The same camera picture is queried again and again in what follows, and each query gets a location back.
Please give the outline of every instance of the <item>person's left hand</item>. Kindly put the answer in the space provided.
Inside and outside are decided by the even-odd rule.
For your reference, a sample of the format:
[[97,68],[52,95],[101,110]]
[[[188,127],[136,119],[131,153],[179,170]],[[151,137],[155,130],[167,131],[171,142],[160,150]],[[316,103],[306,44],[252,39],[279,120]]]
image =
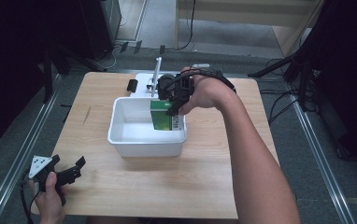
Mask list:
[[[46,181],[46,192],[40,191],[36,196],[36,206],[39,209],[41,224],[57,224],[63,223],[65,212],[62,207],[62,201],[56,192],[55,185],[57,177],[54,172],[48,174]],[[34,193],[34,181],[30,181],[30,187]]]

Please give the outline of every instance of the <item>white box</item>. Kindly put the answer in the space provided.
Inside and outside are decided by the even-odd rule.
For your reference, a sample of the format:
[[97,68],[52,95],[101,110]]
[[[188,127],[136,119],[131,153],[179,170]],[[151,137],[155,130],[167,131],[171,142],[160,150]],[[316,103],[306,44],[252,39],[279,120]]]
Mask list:
[[187,127],[180,131],[154,130],[150,114],[153,98],[120,97],[115,100],[108,130],[110,142],[122,157],[179,156],[187,139]]

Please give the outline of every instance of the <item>white plastic bin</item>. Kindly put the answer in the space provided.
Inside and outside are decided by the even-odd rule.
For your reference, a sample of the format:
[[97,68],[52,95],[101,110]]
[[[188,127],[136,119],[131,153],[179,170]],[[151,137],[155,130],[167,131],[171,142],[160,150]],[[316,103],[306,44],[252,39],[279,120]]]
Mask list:
[[122,157],[179,156],[187,139],[187,127],[180,131],[154,130],[150,114],[152,98],[120,97],[114,102],[108,130],[110,142]]

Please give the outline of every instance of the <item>light wood tabletop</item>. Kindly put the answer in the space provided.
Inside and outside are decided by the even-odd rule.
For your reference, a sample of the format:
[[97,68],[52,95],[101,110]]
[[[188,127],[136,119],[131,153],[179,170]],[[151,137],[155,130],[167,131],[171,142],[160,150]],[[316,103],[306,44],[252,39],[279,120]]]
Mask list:
[[[135,75],[85,76],[53,151],[56,171],[84,156],[82,177],[66,185],[68,215],[237,218],[231,162],[221,113],[196,108],[178,157],[122,158],[107,140],[114,100],[129,96]],[[278,160],[255,80],[230,78],[269,150]]]

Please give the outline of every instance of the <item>person's right hand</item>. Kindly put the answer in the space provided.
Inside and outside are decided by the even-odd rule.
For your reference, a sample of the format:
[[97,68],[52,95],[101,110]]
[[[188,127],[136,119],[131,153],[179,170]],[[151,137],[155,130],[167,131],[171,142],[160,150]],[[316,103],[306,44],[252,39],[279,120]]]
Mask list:
[[186,115],[196,107],[221,109],[227,104],[227,99],[237,97],[236,93],[227,87],[223,82],[213,77],[193,76],[194,92],[189,102],[183,105],[178,113]]
[[[36,206],[39,209],[41,224],[63,223],[65,212],[62,207],[62,201],[55,189],[56,182],[56,174],[50,172],[45,184],[46,192],[40,191],[36,195]],[[30,186],[34,194],[33,180],[31,180]]]

